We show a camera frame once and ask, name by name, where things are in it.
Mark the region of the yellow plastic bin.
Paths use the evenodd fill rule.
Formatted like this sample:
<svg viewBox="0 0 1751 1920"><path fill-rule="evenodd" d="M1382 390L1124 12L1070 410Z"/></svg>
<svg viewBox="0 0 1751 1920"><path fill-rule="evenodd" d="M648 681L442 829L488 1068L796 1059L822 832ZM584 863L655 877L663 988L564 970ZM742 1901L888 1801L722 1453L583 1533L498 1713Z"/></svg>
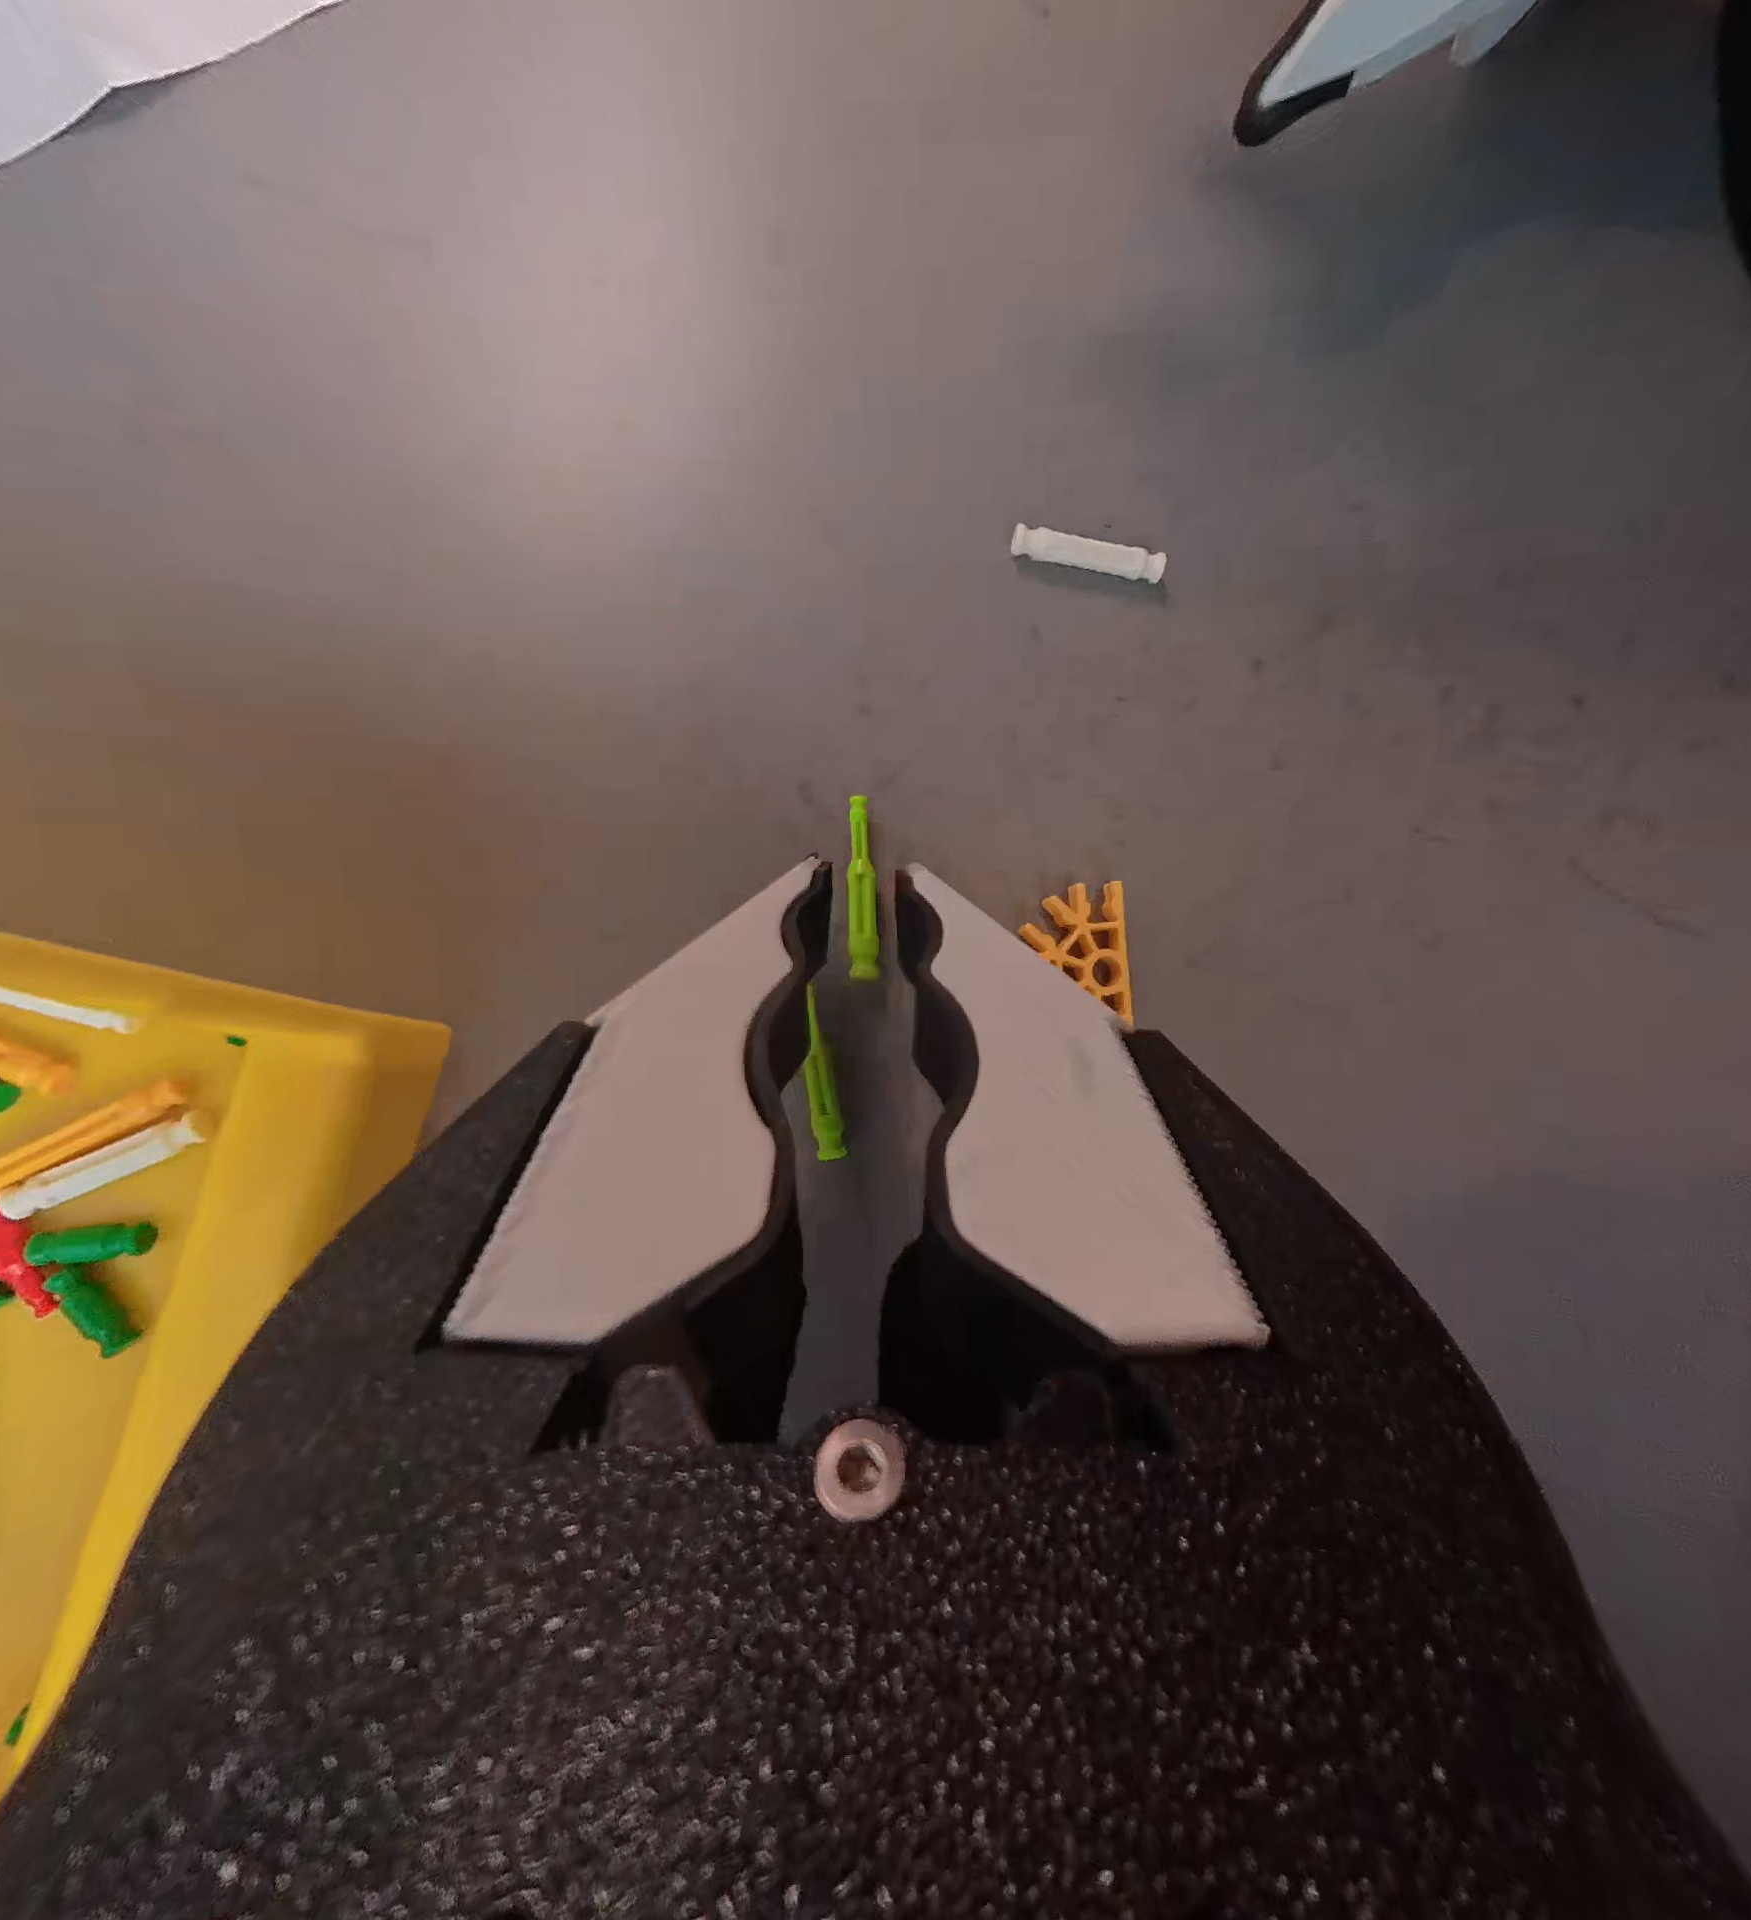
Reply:
<svg viewBox="0 0 1751 1920"><path fill-rule="evenodd" d="M0 1114L0 1163L138 1092L203 1141L47 1208L30 1230L147 1221L105 1260L138 1339L0 1307L0 1799L61 1709L186 1438L316 1251L408 1165L450 1049L336 1008L0 933L0 1041L63 1064Z"/></svg>

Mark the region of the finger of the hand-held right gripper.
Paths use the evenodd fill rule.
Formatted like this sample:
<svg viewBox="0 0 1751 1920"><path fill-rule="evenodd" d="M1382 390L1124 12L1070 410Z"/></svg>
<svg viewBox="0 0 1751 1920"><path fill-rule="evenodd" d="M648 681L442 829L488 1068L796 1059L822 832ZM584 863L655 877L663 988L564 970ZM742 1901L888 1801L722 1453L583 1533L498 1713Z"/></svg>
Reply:
<svg viewBox="0 0 1751 1920"><path fill-rule="evenodd" d="M1233 122L1242 147L1446 49L1454 67L1492 51L1535 2L1307 2L1252 69Z"/></svg>

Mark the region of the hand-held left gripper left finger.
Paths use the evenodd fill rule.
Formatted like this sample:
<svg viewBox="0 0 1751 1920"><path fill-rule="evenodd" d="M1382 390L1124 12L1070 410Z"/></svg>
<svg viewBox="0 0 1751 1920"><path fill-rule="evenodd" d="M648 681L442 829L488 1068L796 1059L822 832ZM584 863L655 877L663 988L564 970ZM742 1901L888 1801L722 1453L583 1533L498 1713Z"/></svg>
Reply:
<svg viewBox="0 0 1751 1920"><path fill-rule="evenodd" d="M831 865L804 858L589 1017L443 1342L583 1351L762 1242L829 917Z"/></svg>

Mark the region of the short white rod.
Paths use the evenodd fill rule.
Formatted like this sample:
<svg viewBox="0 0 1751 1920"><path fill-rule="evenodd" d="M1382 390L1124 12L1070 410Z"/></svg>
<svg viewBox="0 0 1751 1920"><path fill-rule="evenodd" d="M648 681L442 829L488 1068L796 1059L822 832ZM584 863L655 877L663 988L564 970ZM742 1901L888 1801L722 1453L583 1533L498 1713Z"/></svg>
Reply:
<svg viewBox="0 0 1751 1920"><path fill-rule="evenodd" d="M1122 588L1159 590L1167 575L1167 554L1141 544L1066 534L1051 526L1018 523L1008 536L1008 556L1016 564L1080 572Z"/></svg>

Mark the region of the pile of rods and connectors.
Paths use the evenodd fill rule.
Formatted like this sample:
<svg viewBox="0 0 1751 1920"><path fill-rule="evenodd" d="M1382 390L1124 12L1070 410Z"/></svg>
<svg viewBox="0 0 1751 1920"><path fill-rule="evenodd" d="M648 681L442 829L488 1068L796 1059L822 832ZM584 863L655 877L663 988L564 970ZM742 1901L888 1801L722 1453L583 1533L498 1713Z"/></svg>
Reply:
<svg viewBox="0 0 1751 1920"><path fill-rule="evenodd" d="M0 1784L151 1362L241 1065L216 1018L0 980Z"/></svg>

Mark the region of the white building instruction sheet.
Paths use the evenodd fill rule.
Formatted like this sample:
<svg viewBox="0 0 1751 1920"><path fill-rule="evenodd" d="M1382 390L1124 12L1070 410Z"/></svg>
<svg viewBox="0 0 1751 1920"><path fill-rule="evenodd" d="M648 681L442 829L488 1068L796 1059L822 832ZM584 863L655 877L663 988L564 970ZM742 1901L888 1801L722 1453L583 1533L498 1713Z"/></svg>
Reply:
<svg viewBox="0 0 1751 1920"><path fill-rule="evenodd" d="M0 2L0 166L103 99L227 58L319 2Z"/></svg>

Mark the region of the lime green rod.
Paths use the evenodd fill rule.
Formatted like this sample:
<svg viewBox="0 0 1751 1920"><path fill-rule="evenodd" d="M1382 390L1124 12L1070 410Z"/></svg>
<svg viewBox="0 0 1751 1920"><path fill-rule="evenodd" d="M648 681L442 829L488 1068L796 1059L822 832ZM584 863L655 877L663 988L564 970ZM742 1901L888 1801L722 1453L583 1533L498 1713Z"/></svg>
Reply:
<svg viewBox="0 0 1751 1920"><path fill-rule="evenodd" d="M808 1049L802 1059L802 1086L808 1103L814 1158L821 1163L834 1163L848 1158L846 1119L834 1059L822 1033L813 980L806 982L806 1031Z"/></svg>
<svg viewBox="0 0 1751 1920"><path fill-rule="evenodd" d="M848 801L850 858L846 868L848 975L858 982L881 976L880 877L872 858L867 795Z"/></svg>

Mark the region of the yellow snowflake connector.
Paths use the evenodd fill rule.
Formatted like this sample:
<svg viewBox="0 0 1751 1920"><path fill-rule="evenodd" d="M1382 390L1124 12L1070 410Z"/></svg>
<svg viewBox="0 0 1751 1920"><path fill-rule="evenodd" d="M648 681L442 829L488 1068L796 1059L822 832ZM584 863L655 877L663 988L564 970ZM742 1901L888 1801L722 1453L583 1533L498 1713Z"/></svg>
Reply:
<svg viewBox="0 0 1751 1920"><path fill-rule="evenodd" d="M1124 883L1111 880L1093 895L1083 881L1047 895L1040 919L1025 921L1016 939L1125 1029L1133 1029L1128 964L1128 906Z"/></svg>

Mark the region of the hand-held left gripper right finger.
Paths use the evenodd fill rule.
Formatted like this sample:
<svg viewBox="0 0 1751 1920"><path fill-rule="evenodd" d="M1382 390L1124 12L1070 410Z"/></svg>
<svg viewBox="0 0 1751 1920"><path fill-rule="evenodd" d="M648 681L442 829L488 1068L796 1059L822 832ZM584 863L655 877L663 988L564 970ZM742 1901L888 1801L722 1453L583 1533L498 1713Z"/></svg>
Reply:
<svg viewBox="0 0 1751 1920"><path fill-rule="evenodd" d="M932 1214L955 1251L1115 1354L1264 1345L1122 1023L916 861L893 930L941 1106Z"/></svg>

